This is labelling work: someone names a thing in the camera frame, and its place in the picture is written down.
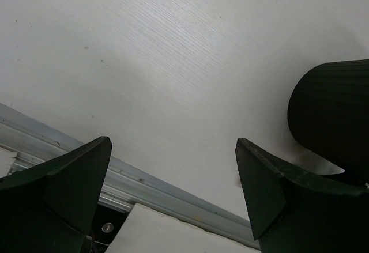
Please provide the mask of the white front board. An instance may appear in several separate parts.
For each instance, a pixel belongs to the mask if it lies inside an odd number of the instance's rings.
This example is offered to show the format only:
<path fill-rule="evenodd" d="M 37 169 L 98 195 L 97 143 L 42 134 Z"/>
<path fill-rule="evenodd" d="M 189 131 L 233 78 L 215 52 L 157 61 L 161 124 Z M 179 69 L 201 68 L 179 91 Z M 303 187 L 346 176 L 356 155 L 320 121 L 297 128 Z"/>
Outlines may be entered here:
<path fill-rule="evenodd" d="M 107 252 L 248 253 L 258 250 L 136 204 Z"/>

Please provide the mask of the black ribbed waste bin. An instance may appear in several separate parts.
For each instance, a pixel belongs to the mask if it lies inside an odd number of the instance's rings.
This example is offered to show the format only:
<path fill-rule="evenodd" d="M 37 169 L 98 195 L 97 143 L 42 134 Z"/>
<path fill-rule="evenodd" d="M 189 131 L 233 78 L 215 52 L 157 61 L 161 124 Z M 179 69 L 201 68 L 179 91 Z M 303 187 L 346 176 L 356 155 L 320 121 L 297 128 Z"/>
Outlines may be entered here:
<path fill-rule="evenodd" d="M 368 60 L 309 70 L 291 94 L 287 118 L 298 143 L 368 182 Z"/>

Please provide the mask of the aluminium table edge rail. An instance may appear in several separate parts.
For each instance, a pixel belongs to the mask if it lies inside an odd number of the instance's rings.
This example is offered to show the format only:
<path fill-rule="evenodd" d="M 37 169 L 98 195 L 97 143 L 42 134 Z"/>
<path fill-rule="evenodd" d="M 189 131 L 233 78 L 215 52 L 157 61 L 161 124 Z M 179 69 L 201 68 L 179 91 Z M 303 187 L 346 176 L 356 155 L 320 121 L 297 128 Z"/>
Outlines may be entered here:
<path fill-rule="evenodd" d="M 82 142 L 1 105 L 1 146 L 17 152 L 12 169 L 21 170 L 56 158 Z M 259 249 L 249 221 L 112 157 L 100 203 L 129 212 L 136 203 Z"/>

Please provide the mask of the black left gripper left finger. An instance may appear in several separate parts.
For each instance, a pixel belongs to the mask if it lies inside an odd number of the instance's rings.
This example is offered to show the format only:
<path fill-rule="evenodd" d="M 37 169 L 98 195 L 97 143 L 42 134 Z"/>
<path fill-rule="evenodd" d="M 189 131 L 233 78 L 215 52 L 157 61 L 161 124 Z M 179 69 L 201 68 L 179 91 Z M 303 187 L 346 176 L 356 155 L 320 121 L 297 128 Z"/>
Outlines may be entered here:
<path fill-rule="evenodd" d="M 91 252 L 111 140 L 1 178 L 1 252 Z"/>

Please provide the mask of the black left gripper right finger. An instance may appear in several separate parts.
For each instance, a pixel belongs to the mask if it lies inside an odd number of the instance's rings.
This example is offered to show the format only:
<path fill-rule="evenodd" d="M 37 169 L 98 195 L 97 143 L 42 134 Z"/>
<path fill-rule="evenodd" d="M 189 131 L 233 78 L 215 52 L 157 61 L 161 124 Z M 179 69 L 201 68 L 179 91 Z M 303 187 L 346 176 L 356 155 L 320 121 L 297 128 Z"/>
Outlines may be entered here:
<path fill-rule="evenodd" d="M 262 252 L 367 252 L 368 189 L 316 175 L 245 138 L 236 161 Z"/>

